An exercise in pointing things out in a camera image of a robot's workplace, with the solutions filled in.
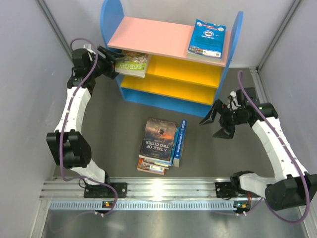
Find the lime green spine treehouse book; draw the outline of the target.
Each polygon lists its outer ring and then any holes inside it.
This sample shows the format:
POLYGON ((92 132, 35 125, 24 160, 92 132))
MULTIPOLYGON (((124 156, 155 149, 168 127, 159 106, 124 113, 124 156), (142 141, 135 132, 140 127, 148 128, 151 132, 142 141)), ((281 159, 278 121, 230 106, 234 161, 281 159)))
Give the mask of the lime green spine treehouse book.
POLYGON ((146 75, 146 66, 141 66, 141 65, 124 65, 123 67, 115 67, 115 72, 123 74, 123 75, 128 75, 128 76, 135 76, 135 77, 140 77, 144 78, 146 75))

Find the dark blue spine treehouse book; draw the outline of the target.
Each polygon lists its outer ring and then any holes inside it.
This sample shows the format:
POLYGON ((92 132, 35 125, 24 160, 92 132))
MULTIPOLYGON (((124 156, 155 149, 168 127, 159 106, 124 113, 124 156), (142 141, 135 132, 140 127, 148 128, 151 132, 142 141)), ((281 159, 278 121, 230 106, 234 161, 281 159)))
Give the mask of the dark blue spine treehouse book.
POLYGON ((182 156, 186 128, 187 128, 187 120, 183 119, 181 122, 180 128, 178 130, 178 137, 175 143, 173 164, 172 164, 173 166, 177 168, 180 167, 180 159, 182 156))

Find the light blue cover treehouse book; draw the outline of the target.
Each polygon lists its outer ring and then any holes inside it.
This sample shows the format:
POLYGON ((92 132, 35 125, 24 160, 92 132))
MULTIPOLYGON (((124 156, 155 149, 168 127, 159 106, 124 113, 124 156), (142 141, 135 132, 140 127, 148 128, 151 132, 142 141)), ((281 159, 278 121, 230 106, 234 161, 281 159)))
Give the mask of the light blue cover treehouse book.
POLYGON ((196 20, 187 49, 187 58, 221 62, 226 26, 196 20))

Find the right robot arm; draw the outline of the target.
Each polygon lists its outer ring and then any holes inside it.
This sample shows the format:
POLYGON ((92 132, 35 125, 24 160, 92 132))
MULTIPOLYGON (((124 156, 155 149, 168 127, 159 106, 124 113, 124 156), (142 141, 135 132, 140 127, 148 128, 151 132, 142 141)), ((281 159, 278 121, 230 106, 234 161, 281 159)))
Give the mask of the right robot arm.
POLYGON ((304 206, 317 191, 317 176, 309 174, 296 158, 288 143, 271 103, 260 103, 253 87, 233 91, 228 104, 215 100, 201 125, 214 122, 219 114, 220 130, 213 137, 232 139, 235 127, 248 124, 262 143, 271 162, 274 176, 264 178, 252 171, 241 171, 231 176, 231 191, 236 196, 252 192, 263 197, 270 208, 279 211, 304 206))

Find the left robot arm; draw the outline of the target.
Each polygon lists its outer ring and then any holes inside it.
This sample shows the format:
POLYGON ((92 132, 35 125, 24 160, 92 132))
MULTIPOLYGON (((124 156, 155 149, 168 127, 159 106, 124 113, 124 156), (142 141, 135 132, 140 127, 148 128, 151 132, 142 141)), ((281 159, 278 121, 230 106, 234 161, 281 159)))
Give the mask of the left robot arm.
POLYGON ((114 79, 115 64, 124 55, 99 46, 91 50, 84 46, 72 51, 73 67, 67 82, 67 99, 61 119, 46 142, 55 163, 77 173, 84 183, 84 198, 125 198, 127 183, 111 182, 107 172, 92 159, 92 149, 82 135, 82 123, 96 78, 104 75, 114 79))

